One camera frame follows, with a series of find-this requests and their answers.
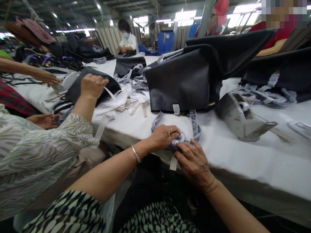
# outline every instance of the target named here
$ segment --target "bangle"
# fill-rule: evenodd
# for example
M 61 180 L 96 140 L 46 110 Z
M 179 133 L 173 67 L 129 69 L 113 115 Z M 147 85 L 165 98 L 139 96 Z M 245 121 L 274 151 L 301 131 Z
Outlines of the bangle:
M 134 149 L 134 145 L 132 145 L 132 150 L 134 152 L 134 156 L 136 157 L 137 163 L 141 163 L 142 161 L 138 158 L 138 155 L 137 155 L 137 153 L 136 153 L 136 151 Z

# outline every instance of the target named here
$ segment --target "green patterned blouse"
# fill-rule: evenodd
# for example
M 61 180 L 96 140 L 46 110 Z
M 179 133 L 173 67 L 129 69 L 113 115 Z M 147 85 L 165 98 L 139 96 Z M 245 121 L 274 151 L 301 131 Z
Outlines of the green patterned blouse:
M 44 130 L 0 104 L 0 220 L 22 211 L 76 162 L 79 151 L 98 146 L 89 122 L 70 114 Z

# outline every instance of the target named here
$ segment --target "face mask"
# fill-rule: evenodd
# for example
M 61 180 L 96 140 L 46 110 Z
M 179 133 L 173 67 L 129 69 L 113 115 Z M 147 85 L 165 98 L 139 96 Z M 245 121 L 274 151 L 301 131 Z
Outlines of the face mask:
M 123 34 L 123 38 L 124 38 L 124 39 L 128 39 L 129 36 L 130 36 L 130 34 L 129 34 L 128 32 L 125 32 L 125 33 Z

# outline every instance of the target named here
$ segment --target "ceiling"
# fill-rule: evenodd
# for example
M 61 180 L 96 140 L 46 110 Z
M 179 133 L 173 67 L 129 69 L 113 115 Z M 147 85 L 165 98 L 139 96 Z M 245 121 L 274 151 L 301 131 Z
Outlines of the ceiling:
M 197 9 L 197 16 L 201 16 L 205 3 L 202 0 L 28 0 L 28 2 L 52 31 L 96 27 L 94 19 L 97 24 L 102 24 L 109 23 L 111 19 L 117 22 L 118 19 L 130 15 L 133 17 L 149 15 L 161 19 L 170 17 L 170 14 L 182 8 Z M 256 2 L 257 0 L 230 0 L 230 6 Z M 16 16 L 30 17 L 30 11 L 23 0 L 0 0 L 0 5 L 0 26 L 3 25 L 8 8 L 10 11 L 7 21 L 15 22 Z

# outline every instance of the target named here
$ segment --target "zebra print shirt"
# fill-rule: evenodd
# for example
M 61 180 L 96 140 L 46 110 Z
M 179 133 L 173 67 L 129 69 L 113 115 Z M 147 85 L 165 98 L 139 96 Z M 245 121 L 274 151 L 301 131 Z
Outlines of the zebra print shirt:
M 0 221 L 22 211 L 52 186 L 85 147 L 98 146 L 93 128 L 70 114 L 56 129 L 44 130 L 8 114 L 0 104 Z
M 26 224 L 22 233 L 103 233 L 106 222 L 100 215 L 102 207 L 101 202 L 87 193 L 65 191 Z M 120 226 L 118 232 L 200 233 L 191 221 L 182 220 L 177 211 L 170 209 L 166 202 L 152 203 Z

